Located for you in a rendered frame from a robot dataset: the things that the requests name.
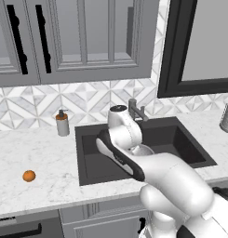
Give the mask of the grey wide wall cupboard door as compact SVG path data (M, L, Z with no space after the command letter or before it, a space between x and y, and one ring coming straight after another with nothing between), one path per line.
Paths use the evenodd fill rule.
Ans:
M149 78L159 0L26 0L43 85ZM46 72L35 6L46 20Z

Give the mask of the grey narrow wall cupboard door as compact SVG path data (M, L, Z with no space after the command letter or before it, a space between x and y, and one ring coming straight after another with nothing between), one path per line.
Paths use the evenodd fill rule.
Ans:
M28 73L23 74L14 41L7 5L13 5L20 20L20 38L27 56ZM34 86L40 82L25 0L0 0L0 87Z

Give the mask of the orange tangerine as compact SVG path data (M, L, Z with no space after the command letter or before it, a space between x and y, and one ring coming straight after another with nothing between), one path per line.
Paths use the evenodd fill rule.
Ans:
M26 182L32 182L35 180L36 174L32 170L27 170L23 173L22 178Z

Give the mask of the dark grey sink basin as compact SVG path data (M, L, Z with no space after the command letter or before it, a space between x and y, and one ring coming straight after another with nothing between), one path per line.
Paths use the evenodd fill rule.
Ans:
M154 152L172 153L192 168L217 164L177 117L138 121L138 124L143 132L142 143ZM130 179L128 173L97 149L96 137L106 128L106 124L75 128L80 186Z

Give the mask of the grey base cupboard door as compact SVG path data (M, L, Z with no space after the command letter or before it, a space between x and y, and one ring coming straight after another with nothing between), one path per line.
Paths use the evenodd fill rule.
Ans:
M138 238L140 218L149 213L139 210L103 218L92 218L62 225L64 238Z

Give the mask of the grey false drawer front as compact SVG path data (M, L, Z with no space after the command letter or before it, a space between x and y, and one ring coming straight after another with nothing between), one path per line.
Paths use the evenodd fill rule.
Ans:
M142 209L142 205L140 198L138 196L133 196L61 208L60 217L63 223L68 223L89 218L103 217L106 215L120 214L125 211L134 211L136 209Z

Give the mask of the black framed window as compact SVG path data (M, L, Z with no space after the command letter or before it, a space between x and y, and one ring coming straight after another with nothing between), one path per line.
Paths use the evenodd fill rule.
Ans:
M198 0L171 0L157 97L228 93L228 77L182 81Z

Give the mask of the soap dispenser with orange top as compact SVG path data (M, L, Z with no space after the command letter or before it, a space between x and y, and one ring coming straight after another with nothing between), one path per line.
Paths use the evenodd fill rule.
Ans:
M68 115L65 110L59 110L56 115L56 123L59 136L66 137L70 134Z

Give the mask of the grey sink faucet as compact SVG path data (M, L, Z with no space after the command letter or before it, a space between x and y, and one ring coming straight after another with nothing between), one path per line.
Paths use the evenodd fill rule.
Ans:
M148 116L144 113L144 107L137 108L137 101L135 99L128 100L128 112L133 120L137 118L141 118L143 121L149 120Z

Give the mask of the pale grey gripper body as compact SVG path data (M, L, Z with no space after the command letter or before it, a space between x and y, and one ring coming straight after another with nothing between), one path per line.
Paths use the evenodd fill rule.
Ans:
M148 156L154 154L154 151L147 145L140 144L131 149L133 155L136 156Z

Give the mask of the dark grey dishwasher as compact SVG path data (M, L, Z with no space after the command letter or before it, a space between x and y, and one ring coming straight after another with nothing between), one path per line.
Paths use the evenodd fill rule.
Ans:
M42 225L42 232L25 238L64 238L57 210L0 218L0 235L19 231L29 231Z

